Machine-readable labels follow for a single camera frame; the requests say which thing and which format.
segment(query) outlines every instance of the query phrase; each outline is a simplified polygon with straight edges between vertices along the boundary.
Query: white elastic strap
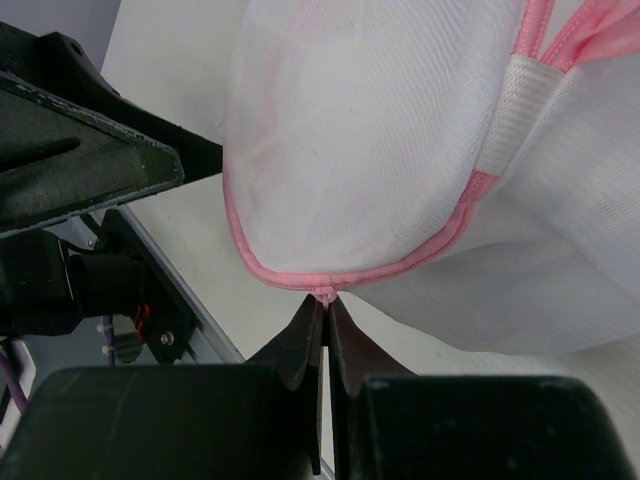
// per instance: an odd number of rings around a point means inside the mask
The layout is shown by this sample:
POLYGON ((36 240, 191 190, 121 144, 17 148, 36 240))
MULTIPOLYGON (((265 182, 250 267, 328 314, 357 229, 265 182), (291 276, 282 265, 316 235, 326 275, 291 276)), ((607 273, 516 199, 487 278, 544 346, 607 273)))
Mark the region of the white elastic strap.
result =
POLYGON ((511 56, 476 170, 496 176, 504 173, 562 76, 561 71, 532 58, 511 56))

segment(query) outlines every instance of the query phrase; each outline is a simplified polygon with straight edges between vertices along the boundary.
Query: red wire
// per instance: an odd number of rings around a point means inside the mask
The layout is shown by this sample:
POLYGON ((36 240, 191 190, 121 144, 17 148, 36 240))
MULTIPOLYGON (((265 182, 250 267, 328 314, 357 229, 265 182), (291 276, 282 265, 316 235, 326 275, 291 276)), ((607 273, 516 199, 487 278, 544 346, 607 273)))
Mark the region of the red wire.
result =
POLYGON ((144 334, 142 333, 144 330, 144 321, 151 318, 151 308, 149 308, 149 305, 147 305, 146 303, 143 305, 138 305, 138 311, 136 312, 136 316, 133 319, 133 325, 136 327, 136 332, 138 332, 138 338, 141 342, 145 341, 144 334))

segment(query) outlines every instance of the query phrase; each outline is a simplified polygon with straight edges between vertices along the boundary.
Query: white mesh fabric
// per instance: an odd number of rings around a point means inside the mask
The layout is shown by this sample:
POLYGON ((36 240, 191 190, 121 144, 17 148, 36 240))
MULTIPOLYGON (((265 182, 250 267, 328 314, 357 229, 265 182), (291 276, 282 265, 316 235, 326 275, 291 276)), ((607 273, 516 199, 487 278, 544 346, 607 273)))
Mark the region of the white mesh fabric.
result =
POLYGON ((468 350, 640 332, 640 55, 571 70, 445 257, 354 293, 468 350))
POLYGON ((524 0, 252 0, 232 66, 225 169, 262 266, 399 260, 474 167, 524 0))

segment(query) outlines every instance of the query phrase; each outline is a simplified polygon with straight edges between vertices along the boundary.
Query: screw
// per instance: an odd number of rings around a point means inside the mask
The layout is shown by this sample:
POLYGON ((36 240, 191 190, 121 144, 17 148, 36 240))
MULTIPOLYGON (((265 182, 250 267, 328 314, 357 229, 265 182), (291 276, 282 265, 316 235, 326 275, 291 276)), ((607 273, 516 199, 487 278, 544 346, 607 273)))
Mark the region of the screw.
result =
POLYGON ((173 333, 171 332, 163 333, 162 335, 160 335, 160 343, 163 345, 173 345, 173 340, 173 333))

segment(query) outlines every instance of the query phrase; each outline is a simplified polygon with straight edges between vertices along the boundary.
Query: black mechanical part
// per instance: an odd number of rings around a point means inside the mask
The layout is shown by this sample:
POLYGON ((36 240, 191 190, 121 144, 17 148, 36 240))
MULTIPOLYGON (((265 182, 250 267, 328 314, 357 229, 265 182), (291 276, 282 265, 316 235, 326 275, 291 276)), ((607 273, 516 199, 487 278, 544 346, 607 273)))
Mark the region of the black mechanical part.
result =
POLYGON ((113 342, 113 348, 116 353, 116 357, 125 365, 135 362, 140 354, 144 344, 138 338, 138 334, 122 333, 118 334, 116 331, 115 339, 113 342))
POLYGON ((81 320, 68 253, 52 233, 0 240, 0 335, 65 335, 81 320))
POLYGON ((287 423, 307 453, 314 475, 320 474, 322 423, 322 304, 308 295, 291 323, 245 364, 276 368, 292 400, 287 423))
POLYGON ((0 233, 179 185, 171 148, 0 72, 0 233))
POLYGON ((340 479, 635 478, 577 380, 371 378, 351 409, 350 476, 340 479))
POLYGON ((0 233, 221 171, 219 145, 121 98, 73 39, 0 22, 0 233))
POLYGON ((334 429, 338 480, 634 478, 580 382, 404 375, 362 335, 340 300, 325 313, 307 297, 244 365, 58 373, 36 393, 0 476, 308 478, 324 339, 344 423, 334 429))
POLYGON ((126 255, 72 255, 69 271, 83 316, 128 314, 135 309, 140 299, 142 268, 126 255))
POLYGON ((308 478, 292 398, 268 365, 58 372, 32 399, 0 477, 308 478))
POLYGON ((101 225, 96 250, 110 257, 131 259, 139 266, 138 298, 123 313, 135 318, 138 307, 148 306, 150 318, 142 333, 158 363, 173 364, 182 357, 197 324, 197 315, 173 284, 155 256, 117 209, 108 210, 101 225))
POLYGON ((324 331, 325 344, 329 347, 336 479, 359 478, 354 472, 359 454, 354 451, 358 446, 352 441, 354 422, 358 421, 353 404, 362 385, 374 375, 410 378, 414 374, 357 327, 340 298, 331 304, 325 315, 324 331))
POLYGON ((222 172, 222 147, 146 112, 122 98, 95 69, 81 45, 60 33, 34 37, 0 22, 0 70, 98 112, 174 148, 185 183, 222 172))

